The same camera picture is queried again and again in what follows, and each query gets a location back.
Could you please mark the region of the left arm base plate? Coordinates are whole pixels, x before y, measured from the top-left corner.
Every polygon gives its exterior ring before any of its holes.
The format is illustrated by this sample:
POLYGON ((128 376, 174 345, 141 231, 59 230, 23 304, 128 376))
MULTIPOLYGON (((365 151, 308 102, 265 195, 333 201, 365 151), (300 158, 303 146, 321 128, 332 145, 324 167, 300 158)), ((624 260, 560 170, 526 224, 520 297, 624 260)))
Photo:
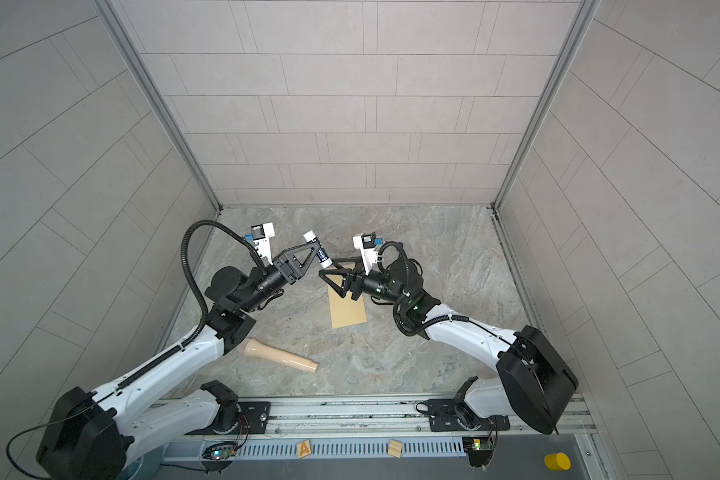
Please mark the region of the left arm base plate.
POLYGON ((189 435, 258 435, 266 432, 272 404, 266 401, 242 401, 229 412, 220 411, 210 426, 189 435))

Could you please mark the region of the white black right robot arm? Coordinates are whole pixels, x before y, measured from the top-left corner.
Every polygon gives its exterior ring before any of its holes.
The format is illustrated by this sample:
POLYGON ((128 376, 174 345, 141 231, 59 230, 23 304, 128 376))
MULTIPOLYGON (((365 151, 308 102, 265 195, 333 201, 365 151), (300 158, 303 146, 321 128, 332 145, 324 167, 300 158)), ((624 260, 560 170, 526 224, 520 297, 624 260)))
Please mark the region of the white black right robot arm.
POLYGON ((347 259, 338 259, 319 276, 342 298, 368 295, 391 307, 405 336, 450 345, 496 372, 494 379, 466 380, 451 406, 433 407, 431 416, 479 430, 498 416, 516 415, 542 434, 556 431, 579 381, 541 330, 499 328, 455 311, 425 290, 414 259, 382 269, 365 268, 359 257, 352 261, 349 267, 347 259))

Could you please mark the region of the blue glue stick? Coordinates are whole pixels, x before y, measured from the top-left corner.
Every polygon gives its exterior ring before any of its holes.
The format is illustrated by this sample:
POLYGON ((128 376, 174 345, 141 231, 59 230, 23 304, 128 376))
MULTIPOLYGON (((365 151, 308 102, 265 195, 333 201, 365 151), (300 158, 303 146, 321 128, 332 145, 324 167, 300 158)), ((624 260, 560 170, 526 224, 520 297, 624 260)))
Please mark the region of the blue glue stick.
POLYGON ((315 247, 316 257, 319 260, 321 267, 323 269, 331 267, 333 265, 333 260, 328 255, 325 248, 322 246, 320 240, 318 239, 314 231, 310 230, 306 232, 303 237, 307 243, 312 244, 315 247))

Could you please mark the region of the yellow paper envelope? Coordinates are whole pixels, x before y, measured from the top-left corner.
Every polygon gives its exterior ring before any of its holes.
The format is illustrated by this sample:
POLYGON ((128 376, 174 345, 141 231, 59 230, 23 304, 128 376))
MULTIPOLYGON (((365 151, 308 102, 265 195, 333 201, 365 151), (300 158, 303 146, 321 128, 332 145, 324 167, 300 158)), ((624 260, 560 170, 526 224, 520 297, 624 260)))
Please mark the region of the yellow paper envelope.
MULTIPOLYGON (((334 264, 351 266, 346 263, 334 262, 334 264)), ((333 329, 344 328, 367 322, 367 313, 362 296, 359 300, 352 300, 349 296, 340 298, 329 286, 327 287, 327 290, 333 329)))

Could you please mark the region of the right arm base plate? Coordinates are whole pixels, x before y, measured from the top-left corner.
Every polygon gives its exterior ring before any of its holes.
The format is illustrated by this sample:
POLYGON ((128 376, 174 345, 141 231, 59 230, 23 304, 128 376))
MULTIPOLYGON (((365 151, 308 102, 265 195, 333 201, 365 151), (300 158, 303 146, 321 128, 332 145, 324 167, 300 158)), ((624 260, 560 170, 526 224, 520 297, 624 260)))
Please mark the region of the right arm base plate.
POLYGON ((416 410, 429 420, 432 432, 503 432, 511 428, 509 417, 492 415, 481 418, 465 402, 453 399, 429 399, 418 402, 416 410))

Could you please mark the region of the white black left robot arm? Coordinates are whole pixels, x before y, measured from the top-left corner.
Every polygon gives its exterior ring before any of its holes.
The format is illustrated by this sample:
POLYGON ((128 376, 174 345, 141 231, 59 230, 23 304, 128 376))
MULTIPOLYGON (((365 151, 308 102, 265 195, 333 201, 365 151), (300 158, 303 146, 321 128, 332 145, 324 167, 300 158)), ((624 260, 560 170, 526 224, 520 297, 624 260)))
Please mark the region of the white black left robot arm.
POLYGON ((155 408, 154 403, 202 367, 218 360, 249 334, 252 312, 286 285, 304 277, 314 260, 330 262, 313 232, 262 269, 218 270, 201 296, 208 307, 199 331, 124 376, 85 392, 75 387, 54 406, 36 453, 52 479, 114 479, 144 454, 212 424, 232 428, 237 396, 212 381, 187 397, 155 408))

